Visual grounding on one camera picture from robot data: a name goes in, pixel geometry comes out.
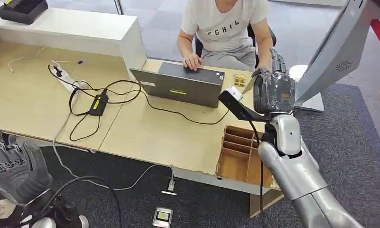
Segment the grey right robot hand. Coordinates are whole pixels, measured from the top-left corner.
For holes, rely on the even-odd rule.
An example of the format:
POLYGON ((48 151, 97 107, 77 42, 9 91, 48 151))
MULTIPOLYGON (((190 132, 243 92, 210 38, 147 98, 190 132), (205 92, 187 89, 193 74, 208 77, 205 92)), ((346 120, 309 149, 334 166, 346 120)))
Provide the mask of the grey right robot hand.
POLYGON ((252 75, 254 110, 259 114, 286 113, 295 105, 296 81, 290 77, 283 57, 270 48, 272 70, 259 68, 252 75))

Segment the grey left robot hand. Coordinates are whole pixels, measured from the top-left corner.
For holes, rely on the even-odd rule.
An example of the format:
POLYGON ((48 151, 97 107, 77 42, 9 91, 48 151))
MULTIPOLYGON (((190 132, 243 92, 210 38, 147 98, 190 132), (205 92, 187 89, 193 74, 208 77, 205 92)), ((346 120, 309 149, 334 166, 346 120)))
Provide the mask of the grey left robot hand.
POLYGON ((0 193, 14 204, 27 204, 51 187, 41 149, 33 142, 17 143, 14 135, 4 141, 0 131, 0 193))

